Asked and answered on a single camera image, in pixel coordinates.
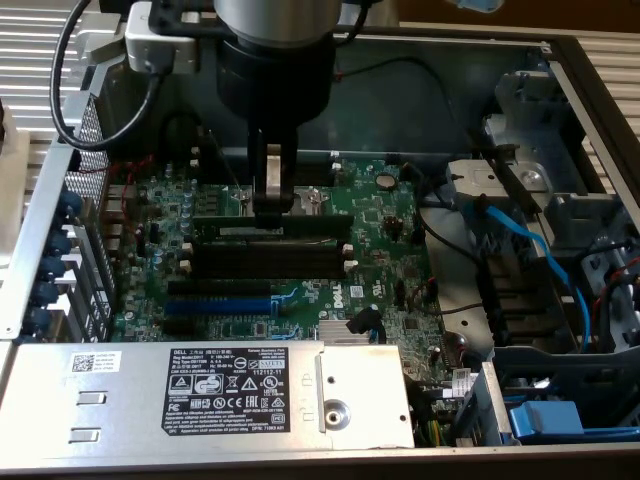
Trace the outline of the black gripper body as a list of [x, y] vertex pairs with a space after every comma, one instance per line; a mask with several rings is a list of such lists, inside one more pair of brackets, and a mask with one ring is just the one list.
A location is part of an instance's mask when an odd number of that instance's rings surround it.
[[217, 93], [229, 110], [254, 126], [295, 129], [327, 108], [335, 58], [331, 37], [285, 49], [221, 41]]

